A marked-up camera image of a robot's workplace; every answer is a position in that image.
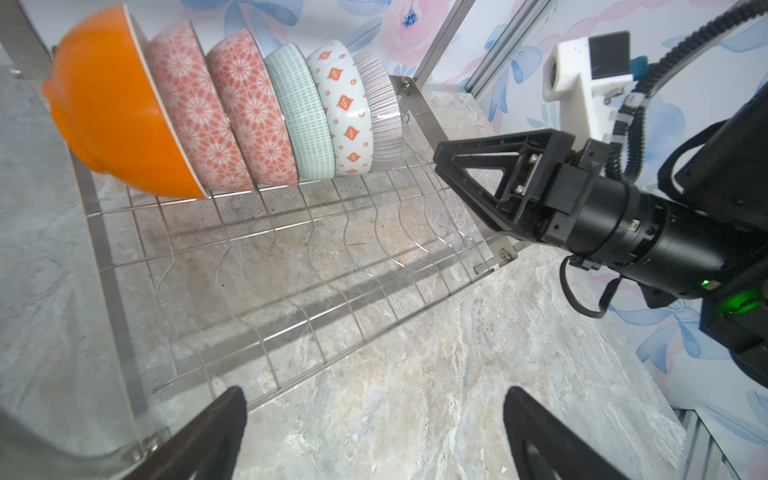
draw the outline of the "stainless steel wire rack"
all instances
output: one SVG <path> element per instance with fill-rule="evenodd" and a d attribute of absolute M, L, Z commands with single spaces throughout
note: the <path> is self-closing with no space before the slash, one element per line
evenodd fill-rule
<path fill-rule="evenodd" d="M 179 200 L 69 152 L 138 440 L 68 462 L 94 474 L 109 458 L 117 473 L 228 386 L 255 409 L 527 246 L 488 229 L 434 172 L 448 137 L 421 88 L 473 3 L 454 3 L 414 78 L 392 77 L 412 119 L 393 170 Z M 0 4 L 0 41 L 45 103 L 50 54 L 18 0 Z M 39 458 L 63 458 L 45 448 Z"/>

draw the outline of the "metal post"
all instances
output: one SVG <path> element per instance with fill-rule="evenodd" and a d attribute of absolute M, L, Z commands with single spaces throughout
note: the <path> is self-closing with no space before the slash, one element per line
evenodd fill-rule
<path fill-rule="evenodd" d="M 443 52 L 451 43 L 453 35 L 458 30 L 458 27 L 464 21 L 464 18 L 469 13 L 469 9 L 475 4 L 475 0 L 455 0 L 453 8 L 448 12 L 448 16 L 445 17 L 445 21 L 442 23 L 442 27 L 438 30 L 435 40 L 427 50 L 422 63 L 419 68 L 416 69 L 416 73 L 413 75 L 413 81 L 416 87 L 419 89 L 424 88 L 429 75 L 435 70 Z"/>
<path fill-rule="evenodd" d="M 18 0 L 0 2 L 0 43 L 24 78 L 51 76 L 51 56 Z"/>
<path fill-rule="evenodd" d="M 134 466 L 170 438 L 167 429 L 139 442 L 91 457 L 61 450 L 0 409 L 0 471 L 9 478 L 61 480 L 113 478 Z"/>
<path fill-rule="evenodd" d="M 506 68 L 507 63 L 518 53 L 528 35 L 557 4 L 558 0 L 527 0 L 469 78 L 466 90 L 477 97 L 496 71 L 499 68 Z"/>

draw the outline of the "mint green bowl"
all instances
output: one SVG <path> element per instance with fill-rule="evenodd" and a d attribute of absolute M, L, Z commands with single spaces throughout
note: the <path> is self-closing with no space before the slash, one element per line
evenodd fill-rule
<path fill-rule="evenodd" d="M 336 174 L 333 143 L 323 103 L 301 51 L 289 43 L 264 58 L 286 121 L 296 169 L 304 180 Z"/>

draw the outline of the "screw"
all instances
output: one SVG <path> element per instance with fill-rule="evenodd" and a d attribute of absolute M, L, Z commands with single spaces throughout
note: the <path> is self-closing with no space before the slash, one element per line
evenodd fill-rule
<path fill-rule="evenodd" d="M 503 248 L 498 251 L 498 255 L 505 262 L 511 262 L 512 261 L 512 255 L 510 255 L 509 252 L 507 250 L 503 249 Z"/>
<path fill-rule="evenodd" d="M 402 79 L 402 93 L 406 95 L 411 94 L 411 87 L 413 86 L 413 83 L 411 82 L 410 78 L 403 78 Z"/>

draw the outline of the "wall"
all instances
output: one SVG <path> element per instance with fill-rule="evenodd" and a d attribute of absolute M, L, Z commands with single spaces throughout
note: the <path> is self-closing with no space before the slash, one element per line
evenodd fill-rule
<path fill-rule="evenodd" d="M 632 56 L 647 55 L 656 61 L 731 4 L 732 0 L 563 2 L 478 102 L 499 133 L 558 127 L 558 106 L 541 98 L 541 64 L 557 42 L 629 30 Z M 763 18 L 709 50 L 651 100 L 640 187 L 660 194 L 656 172 L 674 148 L 728 118 L 768 79 L 766 45 L 768 18 Z M 603 269 L 590 277 L 595 289 L 602 291 L 616 274 Z M 699 310 L 700 301 L 682 300 L 649 310 L 633 282 L 623 283 L 613 308 L 669 402 L 700 413 L 742 479 L 768 478 L 768 390 L 747 378 L 725 348 L 699 331 Z"/>
<path fill-rule="evenodd" d="M 114 0 L 22 0 L 51 47 L 77 22 Z M 144 33 L 191 18 L 205 51 L 242 28 L 268 55 L 287 42 L 308 55 L 333 39 L 367 50 L 390 74 L 413 75 L 455 0 L 128 0 Z M 523 0 L 477 0 L 437 65 L 431 84 L 468 78 Z"/>

